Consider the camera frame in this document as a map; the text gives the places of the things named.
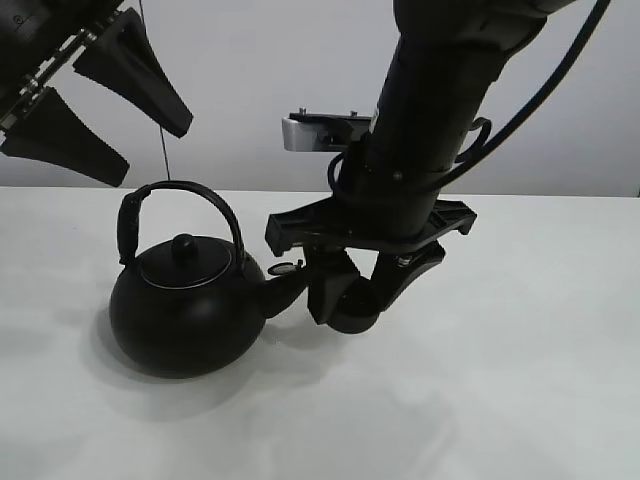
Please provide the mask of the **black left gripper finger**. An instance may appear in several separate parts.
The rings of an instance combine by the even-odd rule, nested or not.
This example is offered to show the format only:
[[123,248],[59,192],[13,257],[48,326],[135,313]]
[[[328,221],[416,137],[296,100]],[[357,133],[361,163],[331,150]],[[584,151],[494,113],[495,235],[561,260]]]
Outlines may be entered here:
[[45,88],[5,132],[1,152],[56,165],[113,187],[123,183],[130,168],[124,157],[86,127],[52,87]]
[[173,136],[187,134],[193,114],[156,58],[136,10],[118,13],[73,69],[128,100]]

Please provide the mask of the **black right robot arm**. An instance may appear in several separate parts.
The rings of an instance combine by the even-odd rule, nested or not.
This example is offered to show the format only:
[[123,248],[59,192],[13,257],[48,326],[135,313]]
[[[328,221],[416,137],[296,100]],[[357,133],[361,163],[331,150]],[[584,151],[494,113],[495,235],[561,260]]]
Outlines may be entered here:
[[375,113],[292,113],[289,151],[333,154],[328,198],[272,215],[275,255],[303,250],[316,323],[368,330],[419,276],[440,264],[443,235],[476,214],[441,190],[476,166],[544,102],[588,37],[582,31],[549,80],[498,133],[479,108],[509,60],[563,8],[560,1],[397,1],[399,39]]

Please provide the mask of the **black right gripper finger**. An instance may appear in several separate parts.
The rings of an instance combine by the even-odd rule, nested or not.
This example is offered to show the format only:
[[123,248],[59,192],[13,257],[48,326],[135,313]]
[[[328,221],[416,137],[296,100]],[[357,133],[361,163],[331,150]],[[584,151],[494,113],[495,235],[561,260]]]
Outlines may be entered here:
[[438,241],[412,254],[380,253],[370,278],[379,297],[380,311],[386,311],[418,277],[441,264],[445,255],[446,251]]
[[306,263],[311,270],[307,307],[315,323],[324,325],[360,271],[344,249],[307,248]]

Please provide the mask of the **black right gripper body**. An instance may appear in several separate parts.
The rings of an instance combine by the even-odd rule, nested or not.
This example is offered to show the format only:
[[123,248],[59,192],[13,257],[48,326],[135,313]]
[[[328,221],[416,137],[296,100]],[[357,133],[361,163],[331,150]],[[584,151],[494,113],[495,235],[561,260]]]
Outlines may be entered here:
[[330,197],[270,215],[265,240],[273,253],[322,246],[415,253],[450,232],[467,235],[476,219],[477,214],[463,202],[438,200],[416,233],[395,233],[387,225],[362,216]]

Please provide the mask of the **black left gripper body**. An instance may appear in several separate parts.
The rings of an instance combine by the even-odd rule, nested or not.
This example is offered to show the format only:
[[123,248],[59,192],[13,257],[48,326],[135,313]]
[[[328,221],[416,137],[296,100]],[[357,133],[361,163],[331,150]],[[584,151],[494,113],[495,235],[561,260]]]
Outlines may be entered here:
[[131,69],[118,37],[129,19],[120,1],[3,1],[1,129],[35,111],[49,79],[81,48],[82,75],[121,95]]

